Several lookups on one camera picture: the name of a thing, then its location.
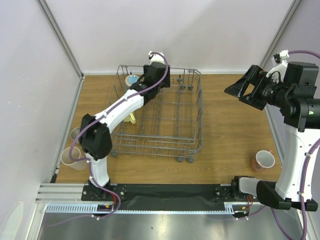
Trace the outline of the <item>pink patterned mug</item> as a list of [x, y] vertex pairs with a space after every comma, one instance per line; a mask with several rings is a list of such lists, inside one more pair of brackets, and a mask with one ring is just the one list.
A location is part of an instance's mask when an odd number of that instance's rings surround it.
[[251, 161], [251, 168], [254, 171], [270, 169], [275, 165], [275, 157], [269, 150], [258, 151]]

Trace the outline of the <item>blue butterfly mug orange inside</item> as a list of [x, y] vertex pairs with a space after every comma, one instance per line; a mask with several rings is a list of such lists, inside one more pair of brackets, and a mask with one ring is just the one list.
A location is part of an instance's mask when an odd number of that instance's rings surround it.
[[125, 78], [125, 91], [129, 90], [130, 87], [138, 81], [139, 77], [137, 75], [131, 74]]

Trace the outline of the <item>pale yellow mug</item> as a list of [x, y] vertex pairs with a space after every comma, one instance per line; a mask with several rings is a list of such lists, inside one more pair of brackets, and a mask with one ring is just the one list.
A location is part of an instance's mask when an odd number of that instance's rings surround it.
[[130, 113], [128, 116], [126, 116], [123, 120], [125, 123], [132, 123], [135, 124], [136, 123], [136, 118], [135, 118], [135, 113], [132, 112]]

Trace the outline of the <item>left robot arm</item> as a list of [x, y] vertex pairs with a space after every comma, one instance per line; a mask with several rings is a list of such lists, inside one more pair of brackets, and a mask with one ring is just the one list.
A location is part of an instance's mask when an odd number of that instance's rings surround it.
[[89, 181], [94, 185], [92, 194], [101, 201], [110, 194], [107, 157], [113, 147], [111, 133], [131, 113], [153, 100], [161, 88], [170, 86], [167, 63], [154, 61], [143, 68], [144, 73], [122, 97], [105, 110], [94, 116], [86, 114], [81, 120], [78, 142], [89, 165]]

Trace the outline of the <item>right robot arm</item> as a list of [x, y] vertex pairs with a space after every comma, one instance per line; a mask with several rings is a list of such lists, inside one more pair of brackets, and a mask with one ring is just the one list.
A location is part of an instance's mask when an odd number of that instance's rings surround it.
[[236, 176], [237, 184], [230, 188], [235, 201], [249, 194], [274, 209], [317, 211], [311, 185], [320, 144], [320, 100], [314, 97], [318, 73], [319, 67], [308, 62], [278, 64], [268, 72], [251, 65], [241, 79], [224, 90], [259, 110], [266, 105], [278, 107], [286, 133], [279, 179]]

